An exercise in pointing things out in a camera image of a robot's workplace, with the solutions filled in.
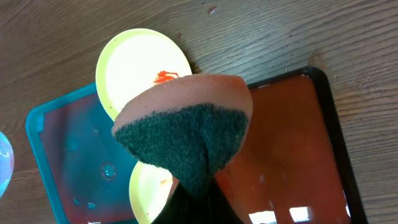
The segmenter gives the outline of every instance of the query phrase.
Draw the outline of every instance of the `wood grain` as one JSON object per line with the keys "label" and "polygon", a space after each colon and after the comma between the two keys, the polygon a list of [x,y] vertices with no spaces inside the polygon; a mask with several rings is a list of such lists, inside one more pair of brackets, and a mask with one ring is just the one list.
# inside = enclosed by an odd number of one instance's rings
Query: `wood grain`
{"label": "wood grain", "polygon": [[0,0],[0,131],[16,160],[1,223],[55,222],[25,118],[94,82],[101,49],[135,27],[176,41],[196,72],[324,69],[369,221],[397,223],[398,1]]}

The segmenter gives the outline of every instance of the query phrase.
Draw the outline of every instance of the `green scouring pad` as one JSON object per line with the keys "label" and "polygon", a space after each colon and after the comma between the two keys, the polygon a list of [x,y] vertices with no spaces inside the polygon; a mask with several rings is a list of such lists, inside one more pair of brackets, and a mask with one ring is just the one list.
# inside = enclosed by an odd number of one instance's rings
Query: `green scouring pad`
{"label": "green scouring pad", "polygon": [[162,83],[130,101],[113,134],[137,160],[165,168],[194,199],[239,151],[252,113],[240,77],[195,75]]}
{"label": "green scouring pad", "polygon": [[241,147],[248,116],[211,103],[153,112],[115,132],[137,160],[168,169],[194,198]]}

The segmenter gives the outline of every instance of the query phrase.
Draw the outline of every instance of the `plastic tray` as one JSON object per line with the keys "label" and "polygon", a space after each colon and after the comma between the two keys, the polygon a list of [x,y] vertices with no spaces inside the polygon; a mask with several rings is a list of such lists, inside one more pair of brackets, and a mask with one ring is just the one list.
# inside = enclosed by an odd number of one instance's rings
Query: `plastic tray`
{"label": "plastic tray", "polygon": [[136,160],[111,135],[95,84],[34,108],[26,131],[58,223],[137,223]]}

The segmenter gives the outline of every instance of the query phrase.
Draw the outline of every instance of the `water droplet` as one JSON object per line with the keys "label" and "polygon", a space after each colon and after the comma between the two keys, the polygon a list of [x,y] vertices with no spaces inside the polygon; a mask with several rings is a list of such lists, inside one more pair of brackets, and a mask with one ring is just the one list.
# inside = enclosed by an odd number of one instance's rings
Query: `water droplet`
{"label": "water droplet", "polygon": [[213,14],[218,10],[217,6],[211,6],[208,10],[207,13]]}
{"label": "water droplet", "polygon": [[266,181],[266,177],[264,175],[260,175],[259,180],[260,183],[264,183]]}
{"label": "water droplet", "polygon": [[87,208],[93,209],[93,208],[95,208],[95,204],[94,203],[87,203]]}
{"label": "water droplet", "polygon": [[111,180],[116,176],[116,168],[112,164],[104,164],[102,167],[102,175],[105,179]]}
{"label": "water droplet", "polygon": [[73,203],[75,203],[75,205],[80,204],[80,202],[77,199],[75,199],[75,198],[73,198]]}

